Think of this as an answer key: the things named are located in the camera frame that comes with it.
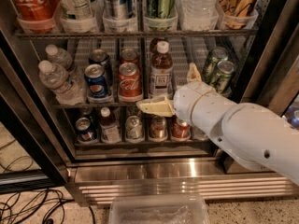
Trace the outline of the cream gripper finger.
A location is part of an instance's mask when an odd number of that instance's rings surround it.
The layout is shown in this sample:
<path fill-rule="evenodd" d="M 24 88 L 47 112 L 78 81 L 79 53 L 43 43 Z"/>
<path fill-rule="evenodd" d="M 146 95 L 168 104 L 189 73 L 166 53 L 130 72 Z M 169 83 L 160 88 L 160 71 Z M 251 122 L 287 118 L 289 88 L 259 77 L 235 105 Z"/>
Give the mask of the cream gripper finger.
<path fill-rule="evenodd" d="M 175 115 L 173 102 L 165 96 L 138 101 L 136 106 L 146 114 L 162 117 L 172 117 Z"/>
<path fill-rule="evenodd" d="M 197 69 L 197 66 L 195 63 L 189 63 L 189 71 L 187 73 L 187 82 L 195 82 L 195 81 L 201 81 L 201 74 Z"/>

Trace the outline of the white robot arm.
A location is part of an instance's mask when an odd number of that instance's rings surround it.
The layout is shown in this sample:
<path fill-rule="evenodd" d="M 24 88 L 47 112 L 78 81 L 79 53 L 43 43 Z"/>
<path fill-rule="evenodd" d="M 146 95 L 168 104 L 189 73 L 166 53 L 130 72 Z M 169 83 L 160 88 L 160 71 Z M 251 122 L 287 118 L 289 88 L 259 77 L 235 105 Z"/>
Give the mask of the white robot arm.
<path fill-rule="evenodd" d="M 158 96 L 136 103 L 144 113 L 177 116 L 203 131 L 243 167 L 268 168 L 299 184 L 299 131 L 271 110 L 230 101 L 202 81 L 194 63 L 187 84 L 172 99 Z"/>

